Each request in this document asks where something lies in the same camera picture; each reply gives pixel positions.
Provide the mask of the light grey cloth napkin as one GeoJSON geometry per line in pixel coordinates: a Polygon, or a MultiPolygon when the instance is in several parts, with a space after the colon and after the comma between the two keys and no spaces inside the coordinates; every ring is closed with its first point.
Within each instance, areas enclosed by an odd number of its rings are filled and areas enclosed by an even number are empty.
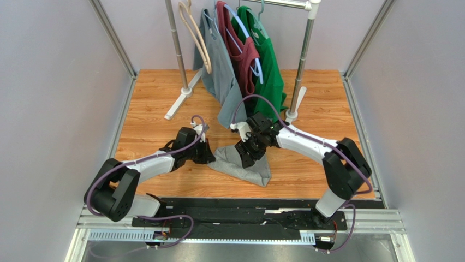
{"type": "Polygon", "coordinates": [[[248,168],[242,167],[240,155],[232,145],[217,148],[213,155],[216,160],[207,166],[217,172],[261,187],[266,187],[272,177],[267,155],[248,168]]]}

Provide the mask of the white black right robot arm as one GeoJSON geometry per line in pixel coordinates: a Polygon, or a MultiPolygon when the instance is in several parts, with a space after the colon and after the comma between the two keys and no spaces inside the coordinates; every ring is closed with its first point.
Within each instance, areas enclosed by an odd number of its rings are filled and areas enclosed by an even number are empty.
{"type": "Polygon", "coordinates": [[[350,138],[340,141],[324,139],[282,120],[271,122],[260,112],[244,122],[232,123],[230,128],[241,137],[235,149],[243,168],[256,164],[269,147],[290,150],[320,164],[328,185],[315,205],[320,217],[332,217],[357,194],[372,174],[367,160],[350,138]]]}

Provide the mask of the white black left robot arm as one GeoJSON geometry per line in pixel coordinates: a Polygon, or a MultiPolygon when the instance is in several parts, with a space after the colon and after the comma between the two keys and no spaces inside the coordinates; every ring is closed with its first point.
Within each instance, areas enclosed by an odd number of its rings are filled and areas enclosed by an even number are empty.
{"type": "Polygon", "coordinates": [[[176,139],[152,155],[120,162],[107,159],[84,196],[89,212],[118,222],[126,216],[154,217],[161,200],[149,194],[138,195],[139,184],[162,174],[176,171],[192,161],[209,164],[216,160],[211,152],[206,132],[207,124],[182,127],[176,139]]]}

